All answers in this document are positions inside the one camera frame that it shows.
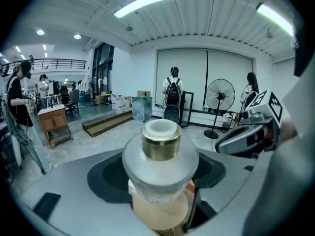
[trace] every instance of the glass railing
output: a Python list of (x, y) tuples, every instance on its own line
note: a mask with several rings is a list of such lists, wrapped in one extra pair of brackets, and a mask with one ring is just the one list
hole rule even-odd
[[(5, 77), (13, 73), (14, 68), (18, 67), (22, 61), (16, 61), (1, 66), (1, 76)], [(85, 69), (85, 60), (77, 59), (33, 59), (31, 62), (31, 70), (45, 69)]]

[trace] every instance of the recessed light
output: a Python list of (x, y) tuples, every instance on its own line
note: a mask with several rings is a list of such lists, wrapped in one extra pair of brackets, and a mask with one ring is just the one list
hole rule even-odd
[(134, 1), (128, 5), (126, 5), (124, 8), (121, 8), (119, 11), (114, 13), (114, 16), (117, 18), (122, 18), (123, 16), (141, 8), (144, 7), (148, 4), (154, 3), (154, 2), (159, 2), (163, 0), (137, 0)]
[(39, 30), (37, 31), (37, 34), (38, 34), (38, 35), (44, 35), (45, 32), (44, 32), (42, 29), (39, 29)]
[(264, 4), (260, 3), (257, 6), (257, 12), (264, 15), (265, 17), (269, 18), (277, 25), (279, 25), (282, 29), (284, 29), (291, 37), (293, 37), (293, 26), (284, 19), (281, 15), (279, 15), (273, 9), (265, 6)]

